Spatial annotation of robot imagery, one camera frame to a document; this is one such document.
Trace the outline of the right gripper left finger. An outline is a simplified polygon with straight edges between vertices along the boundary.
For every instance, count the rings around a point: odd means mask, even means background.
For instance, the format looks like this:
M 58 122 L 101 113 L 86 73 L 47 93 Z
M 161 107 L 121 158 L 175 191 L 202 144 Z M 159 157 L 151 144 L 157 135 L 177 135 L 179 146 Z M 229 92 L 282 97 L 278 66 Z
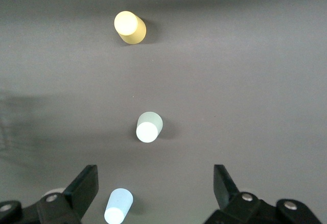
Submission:
M 37 203 L 40 223 L 81 223 L 98 190 L 98 167 L 87 165 L 62 193 L 47 194 Z

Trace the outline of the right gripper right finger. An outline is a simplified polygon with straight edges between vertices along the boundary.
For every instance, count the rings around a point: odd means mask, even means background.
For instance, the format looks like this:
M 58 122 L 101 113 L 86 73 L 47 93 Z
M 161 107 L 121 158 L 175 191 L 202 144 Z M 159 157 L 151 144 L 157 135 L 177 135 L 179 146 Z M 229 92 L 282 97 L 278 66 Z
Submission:
M 277 223 L 275 208 L 250 192 L 241 192 L 224 165 L 214 166 L 213 187 L 219 206 L 213 223 Z

